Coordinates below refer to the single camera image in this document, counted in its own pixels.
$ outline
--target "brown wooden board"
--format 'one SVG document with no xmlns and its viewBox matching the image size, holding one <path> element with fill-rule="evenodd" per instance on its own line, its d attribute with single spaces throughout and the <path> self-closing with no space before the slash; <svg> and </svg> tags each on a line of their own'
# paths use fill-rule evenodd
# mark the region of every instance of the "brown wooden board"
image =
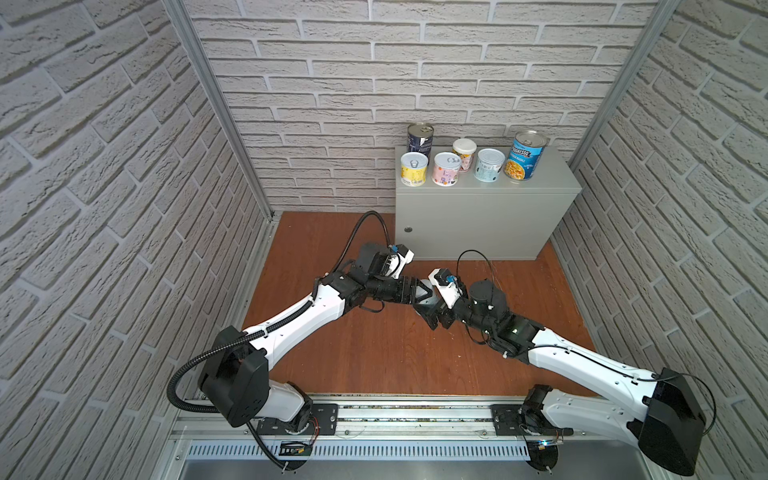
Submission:
<svg viewBox="0 0 768 480">
<path fill-rule="evenodd" d="M 284 213 L 243 328 L 269 319 L 307 295 L 314 278 L 336 262 L 359 216 Z M 384 217 L 394 237 L 394 216 Z M 360 228 L 348 258 L 354 258 L 359 246 L 369 241 L 384 243 L 373 217 Z M 551 244 L 535 261 L 495 261 L 494 266 L 516 313 L 594 348 Z M 415 261 L 403 274 L 426 278 L 438 267 L 453 271 L 455 262 Z M 490 277 L 484 261 L 462 260 L 460 274 L 467 285 Z M 305 392 L 516 396 L 543 383 L 593 395 L 556 373 L 503 359 L 487 346 L 475 345 L 460 324 L 449 330 L 439 326 L 433 332 L 411 306 L 394 304 L 381 313 L 354 309 L 324 326 L 288 352 L 270 378 L 294 382 Z"/>
</svg>

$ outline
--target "yellow can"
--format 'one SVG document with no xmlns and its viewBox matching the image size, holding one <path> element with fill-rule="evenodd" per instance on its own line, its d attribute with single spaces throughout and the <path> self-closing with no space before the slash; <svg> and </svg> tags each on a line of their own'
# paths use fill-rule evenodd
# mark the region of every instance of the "yellow can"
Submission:
<svg viewBox="0 0 768 480">
<path fill-rule="evenodd" d="M 410 151 L 400 157 L 400 180 L 409 187 L 419 187 L 427 180 L 426 155 Z"/>
</svg>

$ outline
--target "tin can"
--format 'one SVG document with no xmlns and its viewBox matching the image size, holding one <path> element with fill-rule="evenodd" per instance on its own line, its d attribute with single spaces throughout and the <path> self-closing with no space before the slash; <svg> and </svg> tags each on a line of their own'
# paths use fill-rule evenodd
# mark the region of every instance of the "tin can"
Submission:
<svg viewBox="0 0 768 480">
<path fill-rule="evenodd" d="M 483 148 L 478 152 L 475 178 L 481 182 L 495 182 L 506 159 L 506 155 L 495 148 Z"/>
<path fill-rule="evenodd" d="M 427 181 L 426 155 L 410 151 L 400 157 L 400 180 L 409 187 L 420 187 Z"/>
<path fill-rule="evenodd" d="M 432 181 L 443 187 L 455 185 L 458 180 L 458 169 L 462 167 L 462 159 L 457 154 L 444 151 L 435 155 L 435 166 L 432 168 Z"/>
<path fill-rule="evenodd" d="M 432 135 L 435 134 L 435 128 L 432 124 L 420 121 L 408 126 L 408 151 L 417 151 L 426 155 L 429 159 L 429 152 L 432 149 Z"/>
<path fill-rule="evenodd" d="M 509 158 L 504 166 L 504 173 L 513 181 L 528 180 L 538 164 L 538 158 L 549 139 L 534 130 L 519 131 L 509 150 Z"/>
<path fill-rule="evenodd" d="M 477 149 L 477 144 L 468 138 L 459 138 L 453 142 L 453 153 L 462 159 L 462 167 L 458 169 L 460 174 L 468 172 L 472 168 L 472 159 L 475 157 Z"/>
</svg>

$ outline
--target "metal can lid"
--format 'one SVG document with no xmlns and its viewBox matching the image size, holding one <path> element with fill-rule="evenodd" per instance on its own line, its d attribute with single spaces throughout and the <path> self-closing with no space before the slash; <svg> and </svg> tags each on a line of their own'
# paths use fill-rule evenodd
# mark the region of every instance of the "metal can lid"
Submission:
<svg viewBox="0 0 768 480">
<path fill-rule="evenodd" d="M 483 148 L 478 152 L 478 161 L 489 165 L 501 165 L 507 156 L 495 148 Z"/>
<path fill-rule="evenodd" d="M 408 126 L 408 133 L 414 137 L 427 138 L 435 133 L 435 128 L 432 124 L 428 124 L 425 121 L 419 121 Z"/>
<path fill-rule="evenodd" d="M 429 159 L 422 153 L 410 151 L 400 157 L 400 163 L 406 168 L 425 168 Z"/>
<path fill-rule="evenodd" d="M 468 138 L 459 138 L 457 141 L 453 142 L 453 150 L 455 150 L 457 154 L 470 155 L 474 154 L 477 149 L 478 145 Z"/>
<path fill-rule="evenodd" d="M 538 133 L 536 130 L 524 130 L 515 134 L 515 140 L 519 144 L 531 148 L 546 147 L 549 139 Z"/>
<path fill-rule="evenodd" d="M 462 166 L 462 159 L 457 154 L 444 151 L 435 155 L 435 163 L 438 167 L 454 170 Z"/>
</svg>

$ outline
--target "cabinet top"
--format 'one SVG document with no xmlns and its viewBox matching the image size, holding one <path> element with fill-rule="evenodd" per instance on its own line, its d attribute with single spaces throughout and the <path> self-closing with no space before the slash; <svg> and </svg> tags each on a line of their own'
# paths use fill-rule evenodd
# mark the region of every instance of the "cabinet top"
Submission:
<svg viewBox="0 0 768 480">
<path fill-rule="evenodd" d="M 495 148 L 503 154 L 509 154 L 507 147 Z M 547 147 L 538 161 L 536 170 L 530 180 L 515 183 L 509 180 L 503 170 L 498 180 L 487 183 L 481 182 L 472 170 L 458 175 L 458 182 L 451 187 L 443 187 L 432 181 L 432 168 L 435 166 L 435 154 L 452 151 L 451 147 L 432 147 L 427 167 L 427 181 L 420 187 L 409 187 L 400 180 L 400 157 L 406 152 L 405 147 L 395 147 L 395 185 L 396 193 L 400 194 L 578 194 L 581 191 L 576 177 L 565 163 L 565 159 L 556 147 Z"/>
</svg>

